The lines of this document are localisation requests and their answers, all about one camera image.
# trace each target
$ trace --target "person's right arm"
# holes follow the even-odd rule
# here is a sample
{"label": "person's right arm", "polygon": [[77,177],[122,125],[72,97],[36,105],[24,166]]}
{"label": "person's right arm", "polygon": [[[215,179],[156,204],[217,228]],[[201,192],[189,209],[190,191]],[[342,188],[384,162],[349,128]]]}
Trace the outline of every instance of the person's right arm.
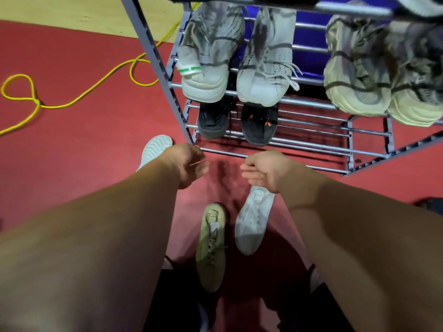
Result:
{"label": "person's right arm", "polygon": [[250,184],[281,194],[357,332],[443,331],[443,217],[274,151],[248,157],[241,168]]}

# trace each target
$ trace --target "person's left arm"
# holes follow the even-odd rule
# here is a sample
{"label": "person's left arm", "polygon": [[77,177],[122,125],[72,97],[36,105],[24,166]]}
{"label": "person's left arm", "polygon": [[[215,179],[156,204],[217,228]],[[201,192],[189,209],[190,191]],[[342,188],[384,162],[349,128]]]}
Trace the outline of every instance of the person's left arm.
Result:
{"label": "person's left arm", "polygon": [[175,145],[124,181],[2,234],[0,329],[141,331],[177,190],[209,170],[203,159]]}

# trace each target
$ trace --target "yellow cable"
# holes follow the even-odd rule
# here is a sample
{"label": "yellow cable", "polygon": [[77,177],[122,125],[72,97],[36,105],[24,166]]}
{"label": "yellow cable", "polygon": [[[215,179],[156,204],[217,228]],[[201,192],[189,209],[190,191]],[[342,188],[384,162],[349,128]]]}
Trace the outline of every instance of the yellow cable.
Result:
{"label": "yellow cable", "polygon": [[[196,7],[199,5],[199,3],[196,3],[192,6],[192,9],[195,10]],[[166,33],[166,35],[163,36],[163,38],[156,44],[156,46],[159,46],[160,44],[162,44],[168,37],[169,35],[175,30],[176,27],[178,27],[180,25],[180,21],[176,22],[172,28]],[[30,116],[28,116],[25,120],[23,120],[22,122],[17,123],[14,126],[11,126],[9,128],[0,130],[0,136],[9,133],[10,131],[13,131],[15,129],[18,129],[22,126],[24,126],[25,124],[27,124],[29,121],[32,120],[32,118],[34,116],[36,116],[36,114],[39,112],[40,108],[47,108],[47,109],[58,109],[58,108],[65,108],[68,107],[70,105],[75,104],[78,100],[80,100],[81,98],[83,98],[85,95],[87,95],[89,92],[91,92],[93,89],[95,89],[98,85],[100,85],[101,83],[103,83],[103,81],[105,81],[106,78],[108,78],[110,75],[112,75],[114,72],[116,72],[119,68],[121,68],[122,66],[131,63],[131,67],[129,68],[129,76],[131,78],[131,80],[136,83],[137,85],[140,86],[152,86],[155,85],[156,83],[158,83],[158,79],[156,79],[155,81],[153,81],[152,83],[139,83],[138,81],[136,81],[134,79],[133,76],[133,71],[134,71],[134,67],[136,66],[136,64],[139,61],[142,62],[146,62],[146,63],[151,63],[150,61],[146,60],[146,59],[141,59],[145,56],[145,53],[142,53],[141,55],[139,55],[137,58],[135,59],[131,59],[129,61],[124,61],[123,63],[115,66],[111,71],[109,71],[103,78],[101,78],[97,83],[95,83],[93,86],[91,86],[89,89],[87,89],[86,91],[84,91],[81,95],[79,95],[77,98],[75,98],[74,100],[72,100],[71,102],[64,104],[64,105],[60,105],[60,106],[45,106],[42,105],[40,100],[37,99],[36,97],[36,88],[34,85],[34,81],[32,80],[31,77],[29,77],[26,74],[14,74],[13,76],[8,77],[2,84],[1,88],[0,88],[0,93],[6,98],[6,99],[10,99],[10,100],[31,100],[34,101],[34,103],[36,104],[36,107],[34,109],[34,111],[30,114]],[[13,81],[15,78],[20,78],[20,77],[24,77],[26,79],[28,79],[29,84],[30,84],[30,93],[31,93],[31,97],[20,97],[20,98],[15,98],[13,96],[9,96],[6,94],[6,87],[8,86],[8,84]]]}

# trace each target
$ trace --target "forearm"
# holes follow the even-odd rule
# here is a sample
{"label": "forearm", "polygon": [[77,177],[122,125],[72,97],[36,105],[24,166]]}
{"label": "forearm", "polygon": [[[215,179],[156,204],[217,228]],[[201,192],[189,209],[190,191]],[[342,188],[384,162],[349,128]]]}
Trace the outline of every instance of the forearm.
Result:
{"label": "forearm", "polygon": [[52,308],[48,321],[63,316],[69,330],[85,321],[95,330],[141,330],[163,264],[179,183],[177,172],[154,160],[121,183],[4,234],[0,291],[15,292],[0,299],[2,321],[26,310],[31,317],[43,310],[44,316],[45,303],[55,300],[70,304],[60,308],[63,314]]}
{"label": "forearm", "polygon": [[312,173],[280,192],[357,331],[439,329],[443,219]]}

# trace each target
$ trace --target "hand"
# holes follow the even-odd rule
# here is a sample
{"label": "hand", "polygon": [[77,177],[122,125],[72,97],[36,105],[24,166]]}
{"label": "hand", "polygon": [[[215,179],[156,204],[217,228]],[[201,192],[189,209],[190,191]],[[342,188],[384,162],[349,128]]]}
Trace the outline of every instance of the hand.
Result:
{"label": "hand", "polygon": [[179,189],[186,189],[193,181],[209,171],[209,162],[204,161],[205,153],[197,145],[188,143],[173,145],[167,148],[158,159],[178,170]]}
{"label": "hand", "polygon": [[281,180],[293,170],[310,170],[292,161],[278,151],[262,151],[246,158],[240,166],[241,176],[251,185],[262,186],[272,193],[279,193]]}

